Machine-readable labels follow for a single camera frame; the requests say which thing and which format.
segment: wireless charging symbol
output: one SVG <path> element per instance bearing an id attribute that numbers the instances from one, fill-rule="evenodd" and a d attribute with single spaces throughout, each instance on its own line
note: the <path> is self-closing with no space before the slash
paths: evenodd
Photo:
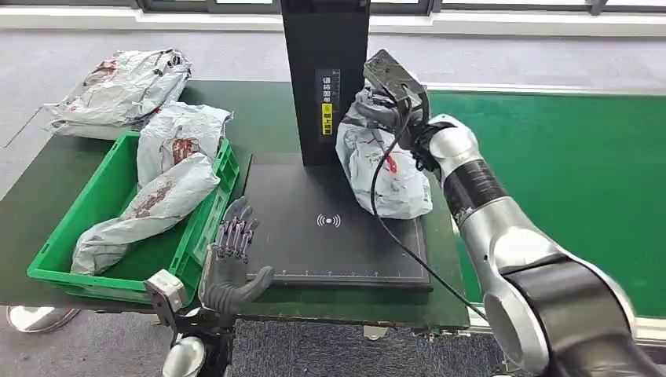
<path id="1" fill-rule="evenodd" d="M 326 225 L 333 225 L 334 227 L 339 228 L 341 224 L 342 224 L 342 219 L 340 218 L 339 214 L 333 216 L 332 218 L 327 218 L 322 214 L 319 214 L 319 216 L 317 216 L 317 226 L 320 228 Z"/>

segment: white plastic bag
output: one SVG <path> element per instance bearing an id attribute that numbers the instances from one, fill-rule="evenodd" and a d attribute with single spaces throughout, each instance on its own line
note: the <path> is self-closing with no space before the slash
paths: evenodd
<path id="1" fill-rule="evenodd" d="M 137 150 L 139 187 L 168 171 L 192 153 L 215 159 L 231 113 L 206 105 L 168 102 L 141 130 Z"/>
<path id="2" fill-rule="evenodd" d="M 140 129 L 165 101 L 177 100 L 190 62 L 175 49 L 119 51 L 102 61 L 59 104 L 45 104 L 54 134 L 114 140 Z"/>
<path id="3" fill-rule="evenodd" d="M 366 119 L 360 114 L 356 106 L 362 101 L 366 108 L 378 106 L 371 101 L 368 102 L 368 96 L 371 97 L 368 90 L 358 93 L 356 102 L 340 122 L 335 151 L 358 203 L 372 213 L 370 201 L 372 175 L 385 148 L 393 142 L 394 136 L 376 128 L 365 128 L 367 125 L 382 122 L 382 119 L 393 119 L 391 116 L 382 116 L 389 112 L 374 112 L 378 114 L 375 119 Z M 428 178 L 416 169 L 412 154 L 398 145 L 389 154 L 379 171 L 375 186 L 375 203 L 377 212 L 382 218 L 417 218 L 433 209 Z"/>
<path id="4" fill-rule="evenodd" d="M 176 225 L 213 191 L 220 179 L 210 160 L 195 153 L 147 184 L 119 218 L 86 230 L 76 242 L 71 271 L 97 275 L 119 261 L 130 243 Z"/>

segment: black cable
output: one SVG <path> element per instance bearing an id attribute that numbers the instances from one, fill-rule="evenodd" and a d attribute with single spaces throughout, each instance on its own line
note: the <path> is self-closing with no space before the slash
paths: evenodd
<path id="1" fill-rule="evenodd" d="M 377 168 L 375 169 L 375 173 L 372 175 L 372 183 L 370 184 L 370 204 L 372 205 L 372 213 L 374 216 L 379 220 L 379 224 L 382 225 L 384 230 L 386 230 L 387 233 L 389 233 L 389 236 L 395 241 L 395 243 L 398 244 L 404 250 L 409 254 L 414 260 L 416 260 L 421 267 L 423 267 L 432 277 L 435 278 L 441 284 L 446 288 L 449 292 L 451 292 L 452 295 L 454 295 L 458 300 L 460 300 L 465 306 L 468 308 L 472 309 L 479 317 L 483 318 L 484 320 L 487 320 L 485 317 L 485 314 L 483 314 L 482 311 L 480 311 L 474 304 L 469 302 L 466 298 L 464 298 L 458 291 L 453 289 L 451 285 L 449 285 L 447 282 L 444 281 L 444 279 L 440 278 L 439 275 L 434 272 L 421 258 L 416 256 L 413 251 L 409 250 L 409 247 L 406 247 L 397 237 L 393 232 L 391 232 L 391 229 L 389 229 L 388 226 L 384 223 L 384 220 L 379 217 L 379 213 L 377 212 L 377 206 L 375 203 L 375 186 L 377 185 L 377 177 L 379 176 L 379 171 L 382 169 L 382 166 L 384 165 L 384 162 L 386 159 L 389 157 L 389 154 L 391 151 L 393 151 L 393 148 L 395 148 L 398 140 L 402 137 L 402 134 L 407 130 L 407 125 L 409 124 L 409 116 L 412 113 L 412 103 L 411 101 L 408 100 L 407 103 L 407 117 L 403 120 L 402 119 L 402 114 L 400 113 L 400 110 L 397 109 L 397 119 L 398 119 L 398 124 L 401 126 L 400 130 L 398 133 L 395 135 L 395 139 L 393 142 L 389 145 L 389 148 L 384 152 L 382 159 L 379 160 L 379 164 L 377 165 Z"/>

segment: gray robotic hand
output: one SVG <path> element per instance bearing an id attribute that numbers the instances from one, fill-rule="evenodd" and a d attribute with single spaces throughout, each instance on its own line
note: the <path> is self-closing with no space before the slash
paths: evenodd
<path id="1" fill-rule="evenodd" d="M 423 110 L 415 108 L 409 114 L 409 122 L 417 123 L 423 117 Z M 394 133 L 400 128 L 398 109 L 385 91 L 366 86 L 356 94 L 356 100 L 343 122 L 369 129 L 380 129 Z"/>
<path id="2" fill-rule="evenodd" d="M 218 228 L 215 241 L 208 245 L 199 300 L 204 309 L 223 317 L 240 313 L 243 305 L 253 302 L 273 281 L 274 269 L 266 266 L 247 282 L 247 250 L 259 221 L 252 218 L 246 197 L 229 205 Z"/>

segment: yellow label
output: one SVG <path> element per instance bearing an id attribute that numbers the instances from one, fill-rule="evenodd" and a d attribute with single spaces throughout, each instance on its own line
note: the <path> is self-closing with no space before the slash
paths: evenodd
<path id="1" fill-rule="evenodd" d="M 333 134 L 333 104 L 321 104 L 321 134 Z"/>

